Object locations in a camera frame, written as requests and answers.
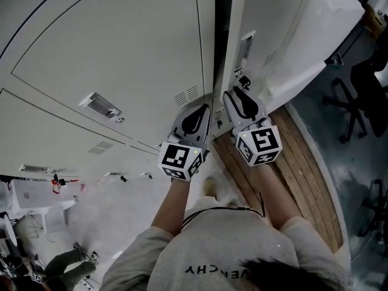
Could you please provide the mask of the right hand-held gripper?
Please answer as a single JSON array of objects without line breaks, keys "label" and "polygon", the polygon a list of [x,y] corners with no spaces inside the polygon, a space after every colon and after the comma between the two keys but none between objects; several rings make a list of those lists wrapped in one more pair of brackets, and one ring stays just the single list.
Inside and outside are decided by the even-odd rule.
[{"label": "right hand-held gripper", "polygon": [[276,160],[283,145],[262,100],[234,86],[233,92],[223,93],[222,101],[233,125],[235,147],[245,162],[253,167]]}]

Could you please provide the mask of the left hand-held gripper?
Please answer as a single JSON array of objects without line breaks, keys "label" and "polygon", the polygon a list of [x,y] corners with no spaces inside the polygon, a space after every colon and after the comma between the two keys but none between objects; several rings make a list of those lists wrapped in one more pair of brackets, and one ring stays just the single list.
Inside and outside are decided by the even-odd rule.
[{"label": "left hand-held gripper", "polygon": [[194,106],[176,117],[167,141],[161,144],[158,167],[168,177],[190,181],[209,153],[210,106]]}]

